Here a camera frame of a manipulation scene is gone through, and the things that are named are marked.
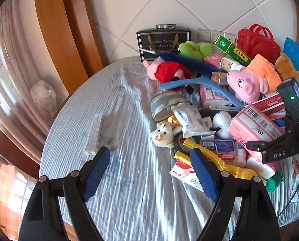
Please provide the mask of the red white striped box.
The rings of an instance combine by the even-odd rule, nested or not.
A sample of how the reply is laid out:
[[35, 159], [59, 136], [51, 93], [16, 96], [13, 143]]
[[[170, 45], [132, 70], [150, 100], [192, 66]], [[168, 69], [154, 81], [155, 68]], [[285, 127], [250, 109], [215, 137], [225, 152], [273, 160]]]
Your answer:
[[254, 102], [252, 105], [269, 117], [270, 120], [277, 120], [286, 116], [284, 102], [277, 91], [264, 94], [261, 100]]

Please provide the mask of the yellow plastic toy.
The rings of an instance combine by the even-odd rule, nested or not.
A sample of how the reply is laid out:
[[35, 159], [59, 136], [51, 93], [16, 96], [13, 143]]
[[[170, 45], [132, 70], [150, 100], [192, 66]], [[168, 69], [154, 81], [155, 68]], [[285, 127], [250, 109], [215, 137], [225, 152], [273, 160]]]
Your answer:
[[[208, 150], [205, 147], [202, 147], [194, 143], [193, 141], [190, 141], [190, 139], [186, 139], [184, 141], [184, 145], [186, 147], [189, 147], [190, 149], [199, 148], [202, 154], [207, 157], [207, 160], [214, 163], [220, 171], [228, 171], [238, 179], [250, 180], [253, 176], [257, 175], [256, 172], [251, 169], [226, 164], [221, 158], [218, 157], [218, 155], [213, 153], [211, 150]], [[198, 177], [192, 167], [190, 157], [180, 151], [177, 151], [174, 157], [177, 161], [170, 171], [171, 176], [174, 176], [181, 181], [186, 182], [187, 184], [196, 183], [198, 181]]]

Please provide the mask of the pink pig plush orange dress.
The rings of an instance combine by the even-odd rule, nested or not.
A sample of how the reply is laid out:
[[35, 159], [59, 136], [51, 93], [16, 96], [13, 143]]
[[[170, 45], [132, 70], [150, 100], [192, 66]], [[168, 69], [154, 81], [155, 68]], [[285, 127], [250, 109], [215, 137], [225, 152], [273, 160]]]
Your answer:
[[274, 65], [257, 54], [249, 65], [241, 70], [230, 70], [227, 83], [239, 100], [251, 104], [260, 99], [261, 94], [273, 93], [282, 80]]

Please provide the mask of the cream bear plush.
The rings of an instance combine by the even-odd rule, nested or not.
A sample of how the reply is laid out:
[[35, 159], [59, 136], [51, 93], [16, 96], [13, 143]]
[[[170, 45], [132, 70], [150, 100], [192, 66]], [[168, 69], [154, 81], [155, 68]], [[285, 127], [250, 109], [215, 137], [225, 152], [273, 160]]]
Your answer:
[[173, 148], [175, 136], [182, 131], [180, 125], [174, 123], [157, 123], [156, 129], [150, 132], [153, 143], [160, 148]]

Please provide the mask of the pink tissue pack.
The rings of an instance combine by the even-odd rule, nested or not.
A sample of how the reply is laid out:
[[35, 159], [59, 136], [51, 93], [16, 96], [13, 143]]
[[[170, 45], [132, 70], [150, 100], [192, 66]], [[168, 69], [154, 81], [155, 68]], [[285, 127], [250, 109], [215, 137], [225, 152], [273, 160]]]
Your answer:
[[245, 167], [256, 172], [263, 180], [268, 180], [276, 172], [276, 163], [263, 164], [260, 152], [250, 153]]

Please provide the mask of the green bottle cap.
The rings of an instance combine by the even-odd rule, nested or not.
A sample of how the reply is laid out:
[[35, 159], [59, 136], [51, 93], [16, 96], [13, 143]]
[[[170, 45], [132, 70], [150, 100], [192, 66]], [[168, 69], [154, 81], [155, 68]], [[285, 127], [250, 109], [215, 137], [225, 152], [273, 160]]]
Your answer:
[[265, 188], [271, 193], [283, 182], [284, 174], [281, 171], [276, 171], [275, 174], [266, 181]]

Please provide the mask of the pink tissue pack barcode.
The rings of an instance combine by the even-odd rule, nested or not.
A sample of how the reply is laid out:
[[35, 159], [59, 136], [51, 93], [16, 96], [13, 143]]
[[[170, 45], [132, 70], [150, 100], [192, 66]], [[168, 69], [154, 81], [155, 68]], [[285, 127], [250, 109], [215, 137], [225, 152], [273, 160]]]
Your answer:
[[260, 152], [247, 150], [248, 141], [270, 142], [283, 135], [283, 131], [275, 123], [251, 104], [232, 118], [228, 132], [251, 156]]

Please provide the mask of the blue red card box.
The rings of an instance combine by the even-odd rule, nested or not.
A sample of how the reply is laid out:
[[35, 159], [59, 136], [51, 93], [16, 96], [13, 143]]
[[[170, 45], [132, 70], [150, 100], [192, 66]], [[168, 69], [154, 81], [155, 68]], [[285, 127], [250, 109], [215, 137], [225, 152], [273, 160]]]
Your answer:
[[233, 140], [201, 140], [200, 145], [215, 153], [225, 162], [235, 161], [235, 144]]

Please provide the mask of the white plush toy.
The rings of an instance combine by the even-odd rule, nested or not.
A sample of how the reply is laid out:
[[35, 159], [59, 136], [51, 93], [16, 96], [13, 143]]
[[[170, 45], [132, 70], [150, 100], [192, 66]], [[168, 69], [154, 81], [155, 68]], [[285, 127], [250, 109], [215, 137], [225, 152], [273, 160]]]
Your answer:
[[227, 111], [219, 111], [213, 117], [213, 128], [219, 128], [216, 132], [216, 135], [225, 140], [230, 140], [233, 136], [229, 133], [230, 123], [232, 121], [232, 117]]

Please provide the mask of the brown teddy bear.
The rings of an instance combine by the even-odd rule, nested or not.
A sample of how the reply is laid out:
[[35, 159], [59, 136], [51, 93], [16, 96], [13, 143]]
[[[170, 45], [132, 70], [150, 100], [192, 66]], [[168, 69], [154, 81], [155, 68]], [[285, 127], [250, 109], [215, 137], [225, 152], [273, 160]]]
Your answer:
[[296, 70], [290, 58], [282, 53], [275, 62], [275, 69], [282, 81], [294, 77], [299, 85], [299, 71]]

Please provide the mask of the blue plastic storage bin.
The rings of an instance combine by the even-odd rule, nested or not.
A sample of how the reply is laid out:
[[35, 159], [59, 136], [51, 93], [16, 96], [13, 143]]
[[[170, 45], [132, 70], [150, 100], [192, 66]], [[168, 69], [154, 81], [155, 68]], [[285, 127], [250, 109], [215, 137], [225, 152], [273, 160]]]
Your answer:
[[296, 70], [299, 71], [299, 44], [291, 38], [286, 38], [283, 53], [290, 58]]

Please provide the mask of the small white box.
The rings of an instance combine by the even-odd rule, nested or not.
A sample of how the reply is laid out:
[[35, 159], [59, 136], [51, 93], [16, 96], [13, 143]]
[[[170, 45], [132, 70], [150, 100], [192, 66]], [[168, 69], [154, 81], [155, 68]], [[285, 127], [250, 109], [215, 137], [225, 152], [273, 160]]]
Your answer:
[[88, 155], [96, 155], [99, 150], [99, 141], [101, 128], [103, 125], [103, 114], [96, 113], [93, 117], [88, 137], [85, 145], [85, 153]]

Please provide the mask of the white bottle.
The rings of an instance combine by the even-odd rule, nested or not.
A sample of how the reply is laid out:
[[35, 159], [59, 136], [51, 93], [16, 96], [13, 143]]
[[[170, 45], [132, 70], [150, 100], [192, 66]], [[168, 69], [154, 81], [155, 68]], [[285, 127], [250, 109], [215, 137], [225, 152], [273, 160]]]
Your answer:
[[245, 67], [241, 65], [238, 61], [235, 61], [229, 57], [223, 57], [221, 59], [220, 67], [224, 69], [226, 72], [241, 71], [245, 69]]

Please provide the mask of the red toy suitcase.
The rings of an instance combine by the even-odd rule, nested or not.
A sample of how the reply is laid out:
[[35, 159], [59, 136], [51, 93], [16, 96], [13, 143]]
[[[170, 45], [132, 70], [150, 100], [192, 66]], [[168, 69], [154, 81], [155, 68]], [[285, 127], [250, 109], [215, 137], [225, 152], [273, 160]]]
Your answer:
[[236, 45], [250, 59], [260, 54], [273, 65], [281, 54], [281, 48], [275, 42], [271, 31], [259, 24], [239, 30]]

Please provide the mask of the white sachet packet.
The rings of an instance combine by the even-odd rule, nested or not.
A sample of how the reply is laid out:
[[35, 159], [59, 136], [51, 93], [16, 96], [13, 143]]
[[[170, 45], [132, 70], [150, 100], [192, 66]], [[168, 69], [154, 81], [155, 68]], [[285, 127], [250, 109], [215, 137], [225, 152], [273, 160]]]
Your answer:
[[212, 136], [215, 134], [211, 117], [202, 117], [198, 107], [181, 104], [171, 108], [182, 127], [182, 137]]

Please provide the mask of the green medicine box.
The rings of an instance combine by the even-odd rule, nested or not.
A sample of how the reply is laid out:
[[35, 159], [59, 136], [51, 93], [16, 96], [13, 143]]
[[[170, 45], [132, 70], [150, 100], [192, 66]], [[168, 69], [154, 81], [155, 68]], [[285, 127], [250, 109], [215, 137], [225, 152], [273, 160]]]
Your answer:
[[241, 49], [222, 35], [217, 37], [214, 46], [243, 66], [248, 66], [252, 61]]

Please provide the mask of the white plastic bag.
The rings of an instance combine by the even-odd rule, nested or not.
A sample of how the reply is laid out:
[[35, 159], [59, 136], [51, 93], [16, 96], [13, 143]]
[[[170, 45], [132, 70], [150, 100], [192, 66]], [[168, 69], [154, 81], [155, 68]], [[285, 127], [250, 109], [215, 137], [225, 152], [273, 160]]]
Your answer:
[[56, 92], [44, 80], [39, 80], [30, 89], [30, 95], [39, 108], [48, 117], [53, 117], [56, 113]]

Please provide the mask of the dark blue fuzzy brush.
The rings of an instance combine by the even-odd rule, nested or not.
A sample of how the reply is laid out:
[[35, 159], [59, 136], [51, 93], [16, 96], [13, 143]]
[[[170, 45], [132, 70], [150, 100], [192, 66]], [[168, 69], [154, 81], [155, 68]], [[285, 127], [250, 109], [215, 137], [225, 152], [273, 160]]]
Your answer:
[[191, 57], [183, 56], [173, 52], [157, 53], [156, 57], [161, 57], [164, 61], [172, 61], [181, 64], [191, 72], [199, 72], [204, 76], [211, 76], [213, 72], [220, 72], [215, 66]]

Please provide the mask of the striped tablecloth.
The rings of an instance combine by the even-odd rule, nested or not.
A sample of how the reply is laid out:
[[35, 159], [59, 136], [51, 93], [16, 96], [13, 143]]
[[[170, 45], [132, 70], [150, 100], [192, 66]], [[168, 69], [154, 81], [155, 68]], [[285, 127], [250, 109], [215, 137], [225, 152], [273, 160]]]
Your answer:
[[47, 136], [40, 175], [50, 179], [80, 169], [93, 117], [103, 115], [100, 146], [111, 158], [90, 215], [105, 240], [196, 240], [214, 203], [170, 175], [174, 152], [156, 147], [150, 102], [159, 93], [138, 57], [114, 61], [66, 102]]

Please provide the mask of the green plush toy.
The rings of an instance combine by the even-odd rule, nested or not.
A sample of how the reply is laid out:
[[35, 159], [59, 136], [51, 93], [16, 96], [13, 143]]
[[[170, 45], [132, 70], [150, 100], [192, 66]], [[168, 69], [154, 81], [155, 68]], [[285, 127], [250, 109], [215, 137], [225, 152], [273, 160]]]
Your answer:
[[193, 41], [183, 42], [178, 47], [179, 54], [199, 61], [214, 54], [214, 46], [210, 43], [200, 42], [195, 44]]

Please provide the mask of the camouflage tape roll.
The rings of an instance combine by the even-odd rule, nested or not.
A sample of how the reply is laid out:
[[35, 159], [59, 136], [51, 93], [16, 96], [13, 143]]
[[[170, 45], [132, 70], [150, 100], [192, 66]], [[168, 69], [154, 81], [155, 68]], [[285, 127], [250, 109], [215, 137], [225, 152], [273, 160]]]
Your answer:
[[160, 122], [173, 114], [172, 107], [179, 104], [192, 105], [184, 96], [175, 91], [166, 91], [152, 98], [150, 110], [153, 121]]

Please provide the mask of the pink pig plush red dress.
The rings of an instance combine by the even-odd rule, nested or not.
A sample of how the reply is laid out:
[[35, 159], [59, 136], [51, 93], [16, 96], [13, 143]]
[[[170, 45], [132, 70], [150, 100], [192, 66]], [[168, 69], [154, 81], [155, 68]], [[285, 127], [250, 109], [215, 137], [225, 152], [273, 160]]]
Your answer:
[[161, 57], [157, 57], [151, 63], [147, 60], [144, 60], [142, 63], [146, 68], [149, 79], [158, 81], [160, 84], [186, 80], [192, 76], [192, 73], [182, 66], [182, 64], [173, 61], [165, 61]]

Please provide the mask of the black gift box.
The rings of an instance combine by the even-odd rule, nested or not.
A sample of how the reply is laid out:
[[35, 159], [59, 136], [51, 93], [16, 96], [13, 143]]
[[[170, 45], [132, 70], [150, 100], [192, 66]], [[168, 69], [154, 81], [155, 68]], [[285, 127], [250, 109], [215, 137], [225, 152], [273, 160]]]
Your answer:
[[175, 23], [158, 24], [155, 28], [139, 30], [136, 37], [141, 61], [152, 61], [155, 55], [149, 51], [177, 51], [181, 43], [191, 40], [191, 31]]

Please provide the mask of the wall socket panel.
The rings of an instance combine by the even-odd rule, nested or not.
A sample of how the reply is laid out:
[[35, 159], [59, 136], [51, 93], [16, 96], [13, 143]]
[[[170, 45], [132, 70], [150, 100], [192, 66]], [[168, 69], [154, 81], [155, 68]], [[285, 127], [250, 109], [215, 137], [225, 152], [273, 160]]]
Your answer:
[[214, 43], [217, 40], [219, 35], [222, 35], [227, 40], [231, 41], [233, 44], [236, 45], [237, 36], [235, 34], [215, 31], [211, 29], [203, 29], [203, 28], [198, 29], [198, 40], [201, 42]]

